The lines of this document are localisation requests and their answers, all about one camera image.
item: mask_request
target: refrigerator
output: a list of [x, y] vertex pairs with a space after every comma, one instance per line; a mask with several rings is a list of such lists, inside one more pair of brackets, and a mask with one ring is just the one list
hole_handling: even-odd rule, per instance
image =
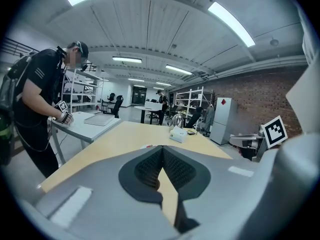
[[210, 133], [210, 139], [219, 145], [229, 142], [232, 125], [235, 123], [237, 103], [232, 98], [218, 98]]

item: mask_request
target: white box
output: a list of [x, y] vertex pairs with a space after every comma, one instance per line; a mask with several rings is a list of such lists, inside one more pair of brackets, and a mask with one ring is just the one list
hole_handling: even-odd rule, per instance
[[146, 101], [144, 103], [144, 107], [146, 109], [151, 109], [151, 110], [162, 110], [162, 104], [161, 103], [156, 103], [156, 102]]
[[112, 114], [94, 114], [89, 118], [84, 120], [85, 124], [94, 125], [94, 126], [106, 126], [110, 123], [115, 116]]
[[174, 141], [183, 143], [186, 141], [186, 137], [187, 137], [187, 131], [179, 128], [178, 126], [175, 126], [173, 130], [170, 131], [169, 138]]

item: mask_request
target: metal shelving unit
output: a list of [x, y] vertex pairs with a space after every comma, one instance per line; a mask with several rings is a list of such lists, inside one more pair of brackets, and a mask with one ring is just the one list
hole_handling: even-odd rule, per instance
[[[197, 107], [201, 107], [203, 102], [208, 103], [208, 106], [211, 104], [211, 100], [212, 100], [212, 95], [213, 95], [213, 91], [208, 91], [205, 90], [204, 87], [202, 86], [201, 89], [197, 89], [197, 90], [192, 90], [190, 89], [189, 91], [185, 91], [185, 92], [179, 92], [176, 94], [175, 96], [175, 101], [182, 101], [182, 102], [186, 102], [187, 104], [177, 104], [178, 107], [183, 107], [186, 108], [186, 112], [180, 112], [181, 114], [188, 116], [188, 117], [192, 117], [193, 115], [189, 113], [190, 109], [196, 109], [196, 107], [191, 106], [192, 102], [198, 102], [198, 106]], [[188, 98], [178, 98], [178, 96], [188, 96]], [[198, 127], [198, 123], [200, 123], [203, 121], [203, 116], [201, 115], [201, 117], [198, 119], [198, 121], [196, 121], [195, 124], [195, 128], [197, 129]]]
[[[97, 89], [98, 88], [102, 88], [101, 93], [103, 92], [104, 79], [101, 77], [98, 77], [94, 74], [85, 72], [85, 71], [81, 72], [81, 70], [78, 68], [67, 69], [67, 71], [73, 73], [73, 78], [72, 78], [72, 81], [70, 81], [70, 80], [66, 79], [66, 76], [64, 76], [63, 85], [62, 85], [62, 100], [64, 100], [65, 95], [70, 95], [70, 102], [68, 103], [68, 106], [70, 107], [70, 111], [72, 111], [72, 108], [74, 108], [74, 107], [96, 106], [98, 104], [101, 105], [101, 101], [100, 102], [96, 101], [96, 96], [97, 96]], [[91, 79], [94, 81], [95, 84], [78, 81], [78, 80], [76, 80], [77, 75], [84, 76], [86, 79]], [[71, 83], [71, 92], [64, 92], [66, 83]], [[75, 85], [83, 86], [83, 92], [82, 93], [73, 92]], [[90, 89], [92, 89], [92, 93], [85, 93], [85, 90], [84, 90], [85, 87], [89, 87]], [[73, 102], [73, 96], [81, 96], [80, 102]], [[91, 99], [91, 101], [84, 102], [84, 96], [88, 96]]]

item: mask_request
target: red brick wall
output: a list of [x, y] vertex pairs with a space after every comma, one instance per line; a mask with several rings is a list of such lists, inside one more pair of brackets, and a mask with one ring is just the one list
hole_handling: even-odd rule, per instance
[[304, 70], [302, 67], [261, 70], [200, 83], [183, 90], [204, 86], [206, 90], [213, 90], [217, 98], [234, 98], [238, 104], [237, 117], [232, 124], [235, 135], [257, 133], [259, 125], [280, 115], [291, 138], [301, 134], [302, 130], [286, 94]]

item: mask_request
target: floor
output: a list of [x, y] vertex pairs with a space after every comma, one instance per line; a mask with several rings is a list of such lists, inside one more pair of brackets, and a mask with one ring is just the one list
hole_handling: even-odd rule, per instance
[[[145, 124], [149, 124], [150, 122], [148, 114], [149, 112], [146, 111], [144, 118]], [[121, 107], [119, 110], [119, 118], [124, 121], [140, 123], [141, 110], [134, 108], [134, 106]], [[166, 125], [169, 121], [170, 119], [168, 121], [164, 120], [162, 125]], [[156, 119], [153, 119], [152, 124], [157, 125], [158, 121]], [[57, 133], [57, 137], [59, 142], [61, 143], [60, 146], [66, 161], [71, 159], [74, 155], [82, 150], [81, 143], [77, 138], [67, 135], [66, 133], [61, 131]], [[226, 144], [223, 146], [219, 146], [213, 141], [211, 142], [214, 145], [220, 147], [233, 159], [242, 159], [242, 157], [238, 153], [238, 150], [231, 145]], [[50, 144], [53, 151], [57, 152], [53, 138], [51, 138]], [[57, 155], [56, 157], [60, 164], [61, 161], [59, 159], [59, 156]], [[16, 195], [18, 197], [27, 200], [31, 204], [35, 204], [44, 194], [38, 186], [45, 180], [45, 177], [31, 161], [25, 150], [15, 155], [12, 158], [10, 164], [3, 168], [3, 171], [7, 176], [10, 185], [12, 186], [12, 190], [16, 192]]]

